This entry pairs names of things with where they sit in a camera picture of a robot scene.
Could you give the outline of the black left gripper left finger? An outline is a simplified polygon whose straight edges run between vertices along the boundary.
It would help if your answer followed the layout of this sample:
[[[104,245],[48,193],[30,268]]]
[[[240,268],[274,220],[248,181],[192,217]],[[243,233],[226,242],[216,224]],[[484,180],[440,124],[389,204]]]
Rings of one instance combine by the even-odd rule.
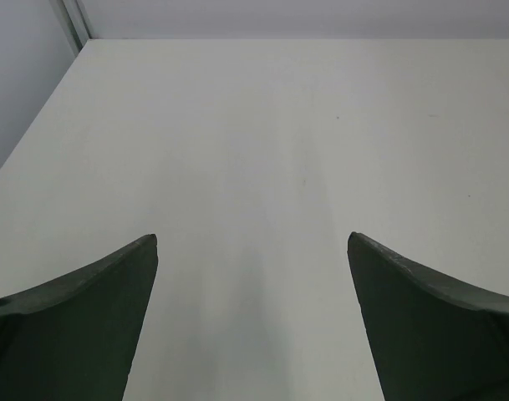
[[[157,273],[157,237],[0,298],[0,400],[121,400]]]

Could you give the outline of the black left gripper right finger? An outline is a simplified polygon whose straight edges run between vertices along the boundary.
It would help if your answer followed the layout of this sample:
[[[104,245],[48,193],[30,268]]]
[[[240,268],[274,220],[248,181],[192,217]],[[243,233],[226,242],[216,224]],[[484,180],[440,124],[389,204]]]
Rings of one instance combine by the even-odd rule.
[[[509,296],[354,232],[354,288],[386,400],[509,400]]]

